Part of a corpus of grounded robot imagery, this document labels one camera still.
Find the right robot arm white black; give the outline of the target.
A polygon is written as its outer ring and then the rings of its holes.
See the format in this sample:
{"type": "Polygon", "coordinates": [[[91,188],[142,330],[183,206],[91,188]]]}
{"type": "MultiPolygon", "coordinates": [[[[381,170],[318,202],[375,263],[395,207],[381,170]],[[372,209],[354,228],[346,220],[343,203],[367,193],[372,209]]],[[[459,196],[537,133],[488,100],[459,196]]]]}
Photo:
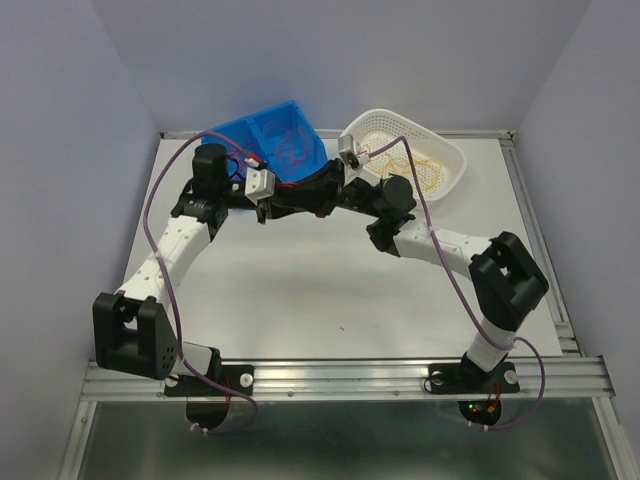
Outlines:
{"type": "Polygon", "coordinates": [[[464,294],[459,299],[476,335],[461,360],[431,368],[425,389],[433,394],[484,393],[503,381],[502,365],[517,332],[549,290],[549,283],[520,238],[504,231],[492,238],[438,229],[417,207],[409,180],[391,175],[372,181],[348,179],[339,161],[295,182],[275,182],[269,215],[276,218],[309,212],[319,218],[343,208],[368,215],[366,228],[377,250],[443,268],[456,292],[459,278],[468,279],[478,306],[464,294]]]}

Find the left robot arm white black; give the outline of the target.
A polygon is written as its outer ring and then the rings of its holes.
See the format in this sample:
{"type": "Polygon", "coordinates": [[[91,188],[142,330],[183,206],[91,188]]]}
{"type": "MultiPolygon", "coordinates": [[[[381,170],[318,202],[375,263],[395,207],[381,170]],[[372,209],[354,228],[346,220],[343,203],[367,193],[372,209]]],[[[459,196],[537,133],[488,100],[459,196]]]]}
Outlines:
{"type": "Polygon", "coordinates": [[[188,375],[199,393],[235,393],[221,383],[218,350],[196,346],[204,359],[189,361],[176,293],[191,265],[215,239],[230,207],[256,207],[274,190],[275,176],[260,157],[244,153],[237,160],[220,142],[195,149],[192,176],[162,235],[154,237],[149,221],[142,221],[149,255],[115,292],[101,293],[93,303],[95,354],[101,368],[155,380],[188,375]]]}

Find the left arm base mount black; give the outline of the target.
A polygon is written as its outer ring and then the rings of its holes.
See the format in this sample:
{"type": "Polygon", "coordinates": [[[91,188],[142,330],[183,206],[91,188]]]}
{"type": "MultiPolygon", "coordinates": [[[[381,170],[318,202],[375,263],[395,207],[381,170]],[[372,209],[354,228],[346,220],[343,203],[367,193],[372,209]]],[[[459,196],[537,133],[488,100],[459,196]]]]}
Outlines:
{"type": "MultiPolygon", "coordinates": [[[[222,385],[243,395],[252,396],[255,382],[255,367],[247,363],[229,363],[214,349],[204,356],[204,366],[198,367],[201,375],[209,381],[222,385]]],[[[178,364],[165,379],[164,395],[169,398],[221,397],[225,393],[197,377],[183,364],[178,364]]]]}

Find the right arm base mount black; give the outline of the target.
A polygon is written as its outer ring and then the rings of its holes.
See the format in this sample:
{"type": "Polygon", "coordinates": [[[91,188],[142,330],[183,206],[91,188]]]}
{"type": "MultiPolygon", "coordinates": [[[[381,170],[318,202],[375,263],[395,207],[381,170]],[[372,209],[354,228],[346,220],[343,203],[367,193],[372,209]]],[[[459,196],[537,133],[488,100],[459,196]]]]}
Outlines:
{"type": "Polygon", "coordinates": [[[434,395],[489,394],[497,387],[501,393],[520,391],[515,365],[505,356],[485,372],[464,354],[460,360],[430,364],[423,379],[423,390],[434,395]]]}

